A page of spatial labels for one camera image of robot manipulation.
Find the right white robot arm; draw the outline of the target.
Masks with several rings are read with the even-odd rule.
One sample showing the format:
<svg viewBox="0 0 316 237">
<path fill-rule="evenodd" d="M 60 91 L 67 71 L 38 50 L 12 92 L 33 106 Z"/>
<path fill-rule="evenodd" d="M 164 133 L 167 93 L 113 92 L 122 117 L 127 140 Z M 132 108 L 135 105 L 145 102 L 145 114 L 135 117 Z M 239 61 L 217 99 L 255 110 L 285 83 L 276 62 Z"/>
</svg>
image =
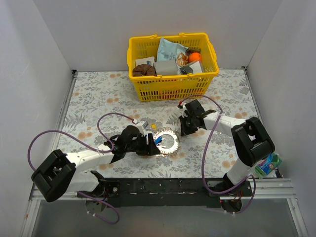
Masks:
<svg viewBox="0 0 316 237">
<path fill-rule="evenodd" d="M 257 117 L 239 119 L 223 115 L 215 110 L 205 110 L 198 100 L 179 103 L 181 136 L 194 134 L 199 129 L 215 131 L 231 136 L 237 151 L 237 160 L 224 175 L 222 182 L 211 187 L 214 192 L 235 196 L 241 191 L 241 183 L 254 165 L 275 151 L 275 145 Z"/>
</svg>

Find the yellow-capped key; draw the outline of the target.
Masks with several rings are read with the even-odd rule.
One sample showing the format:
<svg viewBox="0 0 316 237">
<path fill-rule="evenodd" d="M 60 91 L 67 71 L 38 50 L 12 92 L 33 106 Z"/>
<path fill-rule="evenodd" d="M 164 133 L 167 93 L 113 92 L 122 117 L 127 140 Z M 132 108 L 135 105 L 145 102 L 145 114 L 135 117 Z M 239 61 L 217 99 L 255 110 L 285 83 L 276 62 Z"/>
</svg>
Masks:
<svg viewBox="0 0 316 237">
<path fill-rule="evenodd" d="M 151 124 L 151 128 L 156 131 L 157 130 L 157 126 L 155 124 Z"/>
</svg>

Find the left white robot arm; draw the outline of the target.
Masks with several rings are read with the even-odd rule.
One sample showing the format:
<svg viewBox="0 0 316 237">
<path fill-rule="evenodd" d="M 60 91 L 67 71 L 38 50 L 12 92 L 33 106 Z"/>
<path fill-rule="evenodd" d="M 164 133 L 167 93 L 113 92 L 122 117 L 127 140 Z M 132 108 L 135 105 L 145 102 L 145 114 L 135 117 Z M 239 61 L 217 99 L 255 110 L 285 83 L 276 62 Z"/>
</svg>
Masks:
<svg viewBox="0 0 316 237">
<path fill-rule="evenodd" d="M 127 153 L 139 156 L 159 155 L 154 136 L 141 126 L 127 126 L 121 134 L 112 136 L 97 148 L 64 153 L 54 150 L 34 170 L 31 179 L 47 202 L 58 200 L 68 192 L 85 192 L 93 197 L 108 193 L 106 179 L 94 167 L 112 164 Z"/>
</svg>

